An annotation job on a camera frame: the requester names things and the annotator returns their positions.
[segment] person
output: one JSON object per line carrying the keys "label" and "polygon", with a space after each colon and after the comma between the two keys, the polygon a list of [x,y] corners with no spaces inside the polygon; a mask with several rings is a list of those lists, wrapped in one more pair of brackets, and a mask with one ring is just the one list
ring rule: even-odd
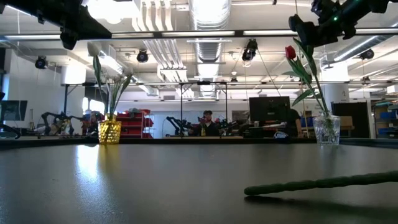
{"label": "person", "polygon": [[301,117],[295,109],[289,109],[284,132],[293,138],[303,138],[300,119]]}
{"label": "person", "polygon": [[188,133],[193,136],[201,136],[202,128],[204,128],[206,136],[219,136],[220,131],[218,130],[217,125],[212,121],[212,114],[213,112],[210,110],[204,111],[201,124],[193,129],[190,129]]}

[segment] flower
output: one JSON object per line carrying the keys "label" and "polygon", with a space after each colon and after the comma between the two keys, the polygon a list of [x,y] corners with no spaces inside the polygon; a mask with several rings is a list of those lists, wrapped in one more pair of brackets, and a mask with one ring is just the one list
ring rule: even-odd
{"label": "flower", "polygon": [[285,47],[285,53],[287,59],[295,59],[296,58],[296,51],[292,46]]}

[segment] table surface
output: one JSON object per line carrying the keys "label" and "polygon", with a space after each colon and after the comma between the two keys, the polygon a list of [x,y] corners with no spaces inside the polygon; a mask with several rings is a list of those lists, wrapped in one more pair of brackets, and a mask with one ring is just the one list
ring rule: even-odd
{"label": "table surface", "polygon": [[316,144],[0,151],[0,223],[397,223],[398,183],[243,194],[396,169],[396,149]]}

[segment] computer monitor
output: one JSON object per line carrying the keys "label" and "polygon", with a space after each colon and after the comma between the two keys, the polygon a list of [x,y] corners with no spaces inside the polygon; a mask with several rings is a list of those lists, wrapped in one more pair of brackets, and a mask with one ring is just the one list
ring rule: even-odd
{"label": "computer monitor", "polygon": [[0,102],[1,121],[24,121],[27,100],[7,100]]}
{"label": "computer monitor", "polygon": [[287,121],[290,109],[290,98],[280,97],[252,97],[249,98],[251,121]]}

